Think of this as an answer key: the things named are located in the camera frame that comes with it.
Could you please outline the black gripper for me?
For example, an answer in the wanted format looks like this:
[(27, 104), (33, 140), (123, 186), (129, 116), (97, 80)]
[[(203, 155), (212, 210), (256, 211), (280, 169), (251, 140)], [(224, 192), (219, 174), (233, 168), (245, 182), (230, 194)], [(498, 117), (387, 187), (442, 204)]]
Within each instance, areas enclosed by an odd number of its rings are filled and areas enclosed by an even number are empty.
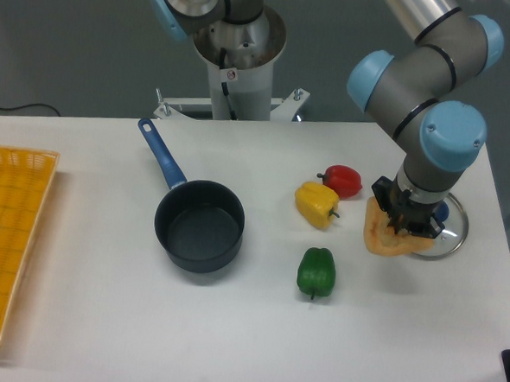
[(409, 189), (381, 176), (371, 187), (378, 207), (386, 212), (394, 233), (406, 231), (419, 238), (435, 239), (444, 229), (443, 216), (437, 215), (442, 201), (423, 203), (412, 199)]

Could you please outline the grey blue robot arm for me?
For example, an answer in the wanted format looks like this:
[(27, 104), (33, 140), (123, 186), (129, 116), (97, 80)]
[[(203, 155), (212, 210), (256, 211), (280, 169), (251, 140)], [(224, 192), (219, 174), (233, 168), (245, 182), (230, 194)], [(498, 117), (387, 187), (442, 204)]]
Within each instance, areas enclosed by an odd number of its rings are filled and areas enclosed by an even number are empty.
[[(415, 43), (401, 59), (374, 51), (347, 78), (353, 102), (405, 152), (393, 180), (372, 187), (395, 232), (434, 239), (439, 205), (488, 134), (472, 106), (444, 99), (501, 57), (503, 33), (456, 0), (384, 0)], [(207, 65), (214, 118), (267, 120), (274, 60), (286, 27), (264, 0), (150, 0), (172, 38), (191, 39)]]

